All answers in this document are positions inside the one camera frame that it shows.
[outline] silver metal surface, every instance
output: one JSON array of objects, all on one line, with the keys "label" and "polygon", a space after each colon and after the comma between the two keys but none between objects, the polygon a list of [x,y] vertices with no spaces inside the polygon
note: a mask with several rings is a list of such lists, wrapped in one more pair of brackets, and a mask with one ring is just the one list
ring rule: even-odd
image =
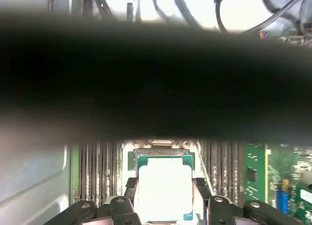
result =
[{"label": "silver metal surface", "polygon": [[42,225],[69,206],[67,147],[3,147],[0,163],[1,225]]},{"label": "silver metal surface", "polygon": [[260,205],[257,202],[251,202],[250,205],[254,208],[260,208]]}]

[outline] white label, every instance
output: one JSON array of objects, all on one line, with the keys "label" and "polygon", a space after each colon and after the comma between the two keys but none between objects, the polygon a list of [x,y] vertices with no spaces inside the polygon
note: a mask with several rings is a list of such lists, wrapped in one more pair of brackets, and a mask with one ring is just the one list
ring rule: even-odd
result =
[{"label": "white label", "polygon": [[301,197],[301,199],[312,204],[312,193],[302,189],[302,190],[300,190],[300,197]]}]

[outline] ram slot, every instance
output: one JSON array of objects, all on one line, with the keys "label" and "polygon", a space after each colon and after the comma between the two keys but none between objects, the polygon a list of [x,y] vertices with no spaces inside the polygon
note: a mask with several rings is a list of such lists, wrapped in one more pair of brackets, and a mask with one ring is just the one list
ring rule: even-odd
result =
[{"label": "ram slot", "polygon": [[91,193],[92,193],[92,148],[88,144],[86,147],[86,200],[91,201]]},{"label": "ram slot", "polygon": [[237,142],[232,143],[232,202],[239,205],[239,144]]},{"label": "ram slot", "polygon": [[79,147],[79,196],[80,200],[86,200],[86,148]]},{"label": "ram slot", "polygon": [[95,203],[97,205],[97,207],[100,207],[101,204],[101,195],[100,195],[100,191],[99,191],[99,187],[100,187],[100,162],[101,162],[101,156],[100,156],[100,144],[97,143],[95,146],[95,156],[96,156],[96,168],[95,168],[95,176],[96,176],[96,180],[95,180]]},{"label": "ram slot", "polygon": [[105,203],[105,200],[107,198],[107,191],[106,191],[106,185],[107,185],[107,176],[106,176],[106,170],[107,170],[107,142],[104,142],[102,144],[98,144],[100,149],[99,149],[99,155],[100,155],[100,169],[99,169],[99,174],[100,174],[100,195],[101,195],[101,205]]},{"label": "ram slot", "polygon": [[90,180],[90,195],[91,201],[96,202],[97,192],[96,192],[96,184],[97,184],[97,149],[96,146],[90,146],[91,152],[91,180]]},{"label": "ram slot", "polygon": [[112,166],[112,144],[111,142],[107,142],[106,144],[106,167],[105,167],[105,179],[106,179],[106,197],[112,196],[111,189],[111,166]]},{"label": "ram slot", "polygon": [[244,146],[241,143],[238,143],[237,149],[238,149],[238,195],[239,200],[238,204],[240,207],[243,207],[245,203],[245,193],[244,190],[241,190],[241,188],[244,188],[244,176],[245,176],[245,168],[244,168]]},{"label": "ram slot", "polygon": [[234,160],[232,158],[232,152],[233,152],[233,146],[232,146],[232,142],[227,142],[227,149],[228,149],[228,197],[231,199],[231,201],[233,200],[233,169],[234,169]]},{"label": "ram slot", "polygon": [[220,144],[217,141],[210,143],[210,168],[211,168],[211,184],[213,191],[217,195],[221,195],[221,154]]},{"label": "ram slot", "polygon": [[121,183],[121,148],[122,144],[117,142],[116,143],[116,191],[115,195],[121,195],[121,188],[122,188],[122,183]]},{"label": "ram slot", "polygon": [[209,176],[209,179],[211,180],[211,164],[210,164],[210,143],[206,140],[200,142],[202,148],[201,148],[201,156],[203,157],[204,161],[204,168],[206,169],[206,172]]},{"label": "ram slot", "polygon": [[229,196],[229,146],[228,142],[221,143],[221,195]]}]

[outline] cable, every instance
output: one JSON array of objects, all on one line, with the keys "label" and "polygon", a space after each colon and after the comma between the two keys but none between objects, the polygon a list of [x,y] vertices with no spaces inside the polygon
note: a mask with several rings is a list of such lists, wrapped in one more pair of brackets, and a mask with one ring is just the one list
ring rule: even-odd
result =
[{"label": "cable", "polygon": [[101,14],[101,17],[103,19],[112,19],[113,14],[111,12],[111,9],[109,8],[106,0],[95,0],[97,4],[98,11]]},{"label": "cable", "polygon": [[185,19],[185,21],[193,27],[201,28],[200,24],[196,21],[196,19],[192,16],[189,8],[187,7],[184,0],[174,0],[176,6],[178,7],[181,15]]},{"label": "cable", "polygon": [[[48,1],[48,10],[49,12],[53,12],[53,4],[54,4],[55,0],[49,0]],[[95,0],[97,8],[100,12],[100,15],[103,19],[105,18],[109,18],[112,19],[113,18],[113,14],[106,2],[106,0]]]},{"label": "cable", "polygon": [[132,22],[133,21],[133,12],[134,12],[134,3],[137,3],[136,6],[136,22],[141,22],[141,13],[140,13],[140,3],[141,0],[128,0],[127,2],[127,21]]},{"label": "cable", "polygon": [[309,38],[312,38],[312,33],[310,31],[307,31],[305,28],[305,24],[303,23],[303,17],[306,10],[306,4],[308,0],[302,0],[302,3],[300,5],[300,11],[299,11],[299,28],[302,33],[302,35],[305,35]]},{"label": "cable", "polygon": [[49,10],[49,12],[53,12],[53,3],[54,3],[54,0],[49,0],[49,2],[48,2],[48,10]]},{"label": "cable", "polygon": [[160,18],[166,22],[166,23],[170,23],[171,20],[169,17],[167,17],[167,15],[161,10],[161,8],[158,6],[157,4],[157,0],[153,0],[153,4],[154,4],[154,8],[155,11],[158,13],[158,15],[160,16]]},{"label": "cable", "polygon": [[133,12],[134,12],[134,2],[135,0],[128,0],[127,2],[127,21],[133,21]]},{"label": "cable", "polygon": [[[280,10],[280,8],[276,8],[273,5],[271,0],[262,0],[262,2],[264,3],[264,6],[267,8],[267,10],[271,12],[272,14],[275,14]],[[296,18],[294,15],[290,13],[284,13],[283,15],[281,15],[281,18],[289,20],[293,24],[293,26],[296,28],[297,34],[301,35],[298,18]]]},{"label": "cable", "polygon": [[[214,2],[215,2],[215,14],[216,14],[217,23],[218,23],[218,26],[219,26],[221,32],[228,33],[228,31],[226,30],[226,28],[224,27],[224,25],[222,23],[221,16],[220,16],[220,7],[221,7],[222,1],[223,0],[214,0]],[[271,17],[266,19],[264,22],[256,25],[255,27],[253,27],[249,30],[244,31],[243,33],[253,33],[253,32],[259,32],[259,31],[263,30],[264,28],[268,27],[270,24],[275,22],[278,18],[282,17],[282,15],[284,15],[285,12],[287,12],[289,9],[291,9],[299,1],[300,0],[291,0],[284,7],[282,7],[276,13],[274,13]]]}]

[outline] motherboard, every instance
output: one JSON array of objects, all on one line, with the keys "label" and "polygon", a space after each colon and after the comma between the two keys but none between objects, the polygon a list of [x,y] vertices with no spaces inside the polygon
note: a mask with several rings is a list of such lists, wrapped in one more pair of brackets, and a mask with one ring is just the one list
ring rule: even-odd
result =
[{"label": "motherboard", "polygon": [[260,200],[311,225],[312,147],[217,140],[104,141],[72,146],[71,203],[121,195],[153,158],[180,157],[235,205]]}]

